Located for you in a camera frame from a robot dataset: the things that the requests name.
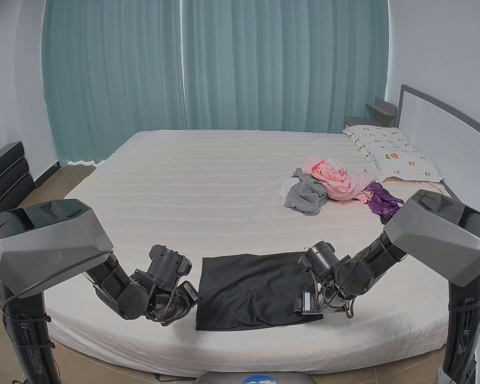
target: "barcode label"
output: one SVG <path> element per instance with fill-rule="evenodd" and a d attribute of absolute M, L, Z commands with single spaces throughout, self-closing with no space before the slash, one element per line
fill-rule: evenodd
<path fill-rule="evenodd" d="M 305 304 L 304 304 L 305 310 L 309 311 L 310 310 L 310 292 L 305 292 Z"/>
<path fill-rule="evenodd" d="M 186 291 L 188 292 L 188 294 L 191 296 L 193 300 L 198 300 L 198 296 L 195 295 L 195 292 L 193 291 L 192 287 L 188 285 L 188 283 L 185 283 L 183 286 L 185 287 Z"/>

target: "pile of clothes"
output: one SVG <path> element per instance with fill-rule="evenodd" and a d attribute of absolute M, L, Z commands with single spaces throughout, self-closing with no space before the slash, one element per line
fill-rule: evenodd
<path fill-rule="evenodd" d="M 348 171 L 341 163 L 318 156 L 310 156 L 305 166 L 297 168 L 291 179 L 285 180 L 280 196 L 285 207 L 294 208 L 306 216 L 319 214 L 329 198 L 357 199 L 380 215 L 382 224 L 386 224 L 400 209 L 399 204 L 403 204 L 401 199 L 393 197 L 375 182 L 373 173 Z"/>

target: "gray towel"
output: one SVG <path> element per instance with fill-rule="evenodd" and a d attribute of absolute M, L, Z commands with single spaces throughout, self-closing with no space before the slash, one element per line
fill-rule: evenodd
<path fill-rule="evenodd" d="M 305 216 L 319 214 L 320 208 L 328 200 L 322 183 L 310 175 L 304 175 L 301 168 L 297 168 L 292 177 L 298 177 L 300 182 L 290 188 L 283 206 L 298 209 Z"/>

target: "purple garment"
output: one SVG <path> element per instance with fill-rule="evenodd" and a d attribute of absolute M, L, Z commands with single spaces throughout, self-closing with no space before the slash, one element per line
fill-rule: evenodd
<path fill-rule="evenodd" d="M 393 197 L 380 183 L 371 183 L 364 191 L 372 191 L 372 199 L 368 202 L 368 206 L 373 213 L 380 216 L 393 217 L 403 204 L 403 200 Z"/>

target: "white bed sheet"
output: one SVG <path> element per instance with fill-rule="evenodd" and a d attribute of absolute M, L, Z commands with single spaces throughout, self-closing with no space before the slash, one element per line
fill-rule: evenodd
<path fill-rule="evenodd" d="M 280 186 L 308 155 L 356 171 L 369 167 L 343 134 L 140 132 L 67 198 L 94 209 L 128 274 L 146 270 L 148 251 L 160 243 L 190 258 L 187 279 L 198 287 L 204 256 L 298 251 L 326 240 L 341 258 L 381 233 L 379 217 L 355 200 L 329 201 L 317 216 L 283 207 Z M 439 188 L 394 180 L 384 186 L 404 200 L 419 188 Z M 206 332 L 195 330 L 195 308 L 161 327 L 121 319 L 81 275 L 46 291 L 45 301 L 53 339 L 104 361 L 183 376 L 372 366 L 441 347 L 448 323 L 447 281 L 411 256 L 357 299 L 352 320 L 330 314 L 309 324 Z"/>

